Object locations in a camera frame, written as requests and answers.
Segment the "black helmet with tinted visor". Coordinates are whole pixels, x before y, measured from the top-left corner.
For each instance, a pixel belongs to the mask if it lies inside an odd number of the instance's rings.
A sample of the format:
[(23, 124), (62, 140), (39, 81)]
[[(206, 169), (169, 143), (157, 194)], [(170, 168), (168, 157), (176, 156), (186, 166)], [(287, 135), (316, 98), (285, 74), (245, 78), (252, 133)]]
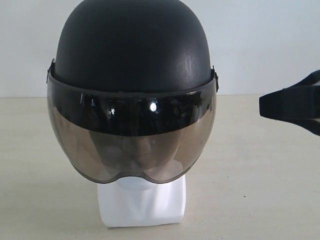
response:
[(179, 0), (84, 0), (47, 72), (59, 145), (86, 179), (183, 176), (212, 131), (218, 76), (204, 29)]

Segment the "white mannequin head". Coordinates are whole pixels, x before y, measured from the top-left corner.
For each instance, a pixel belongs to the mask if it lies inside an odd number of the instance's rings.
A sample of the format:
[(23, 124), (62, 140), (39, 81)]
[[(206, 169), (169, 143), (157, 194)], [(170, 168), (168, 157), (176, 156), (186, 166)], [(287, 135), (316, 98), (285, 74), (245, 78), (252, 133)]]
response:
[(123, 177), (97, 185), (102, 222), (110, 228), (178, 224), (187, 200), (186, 176), (163, 184)]

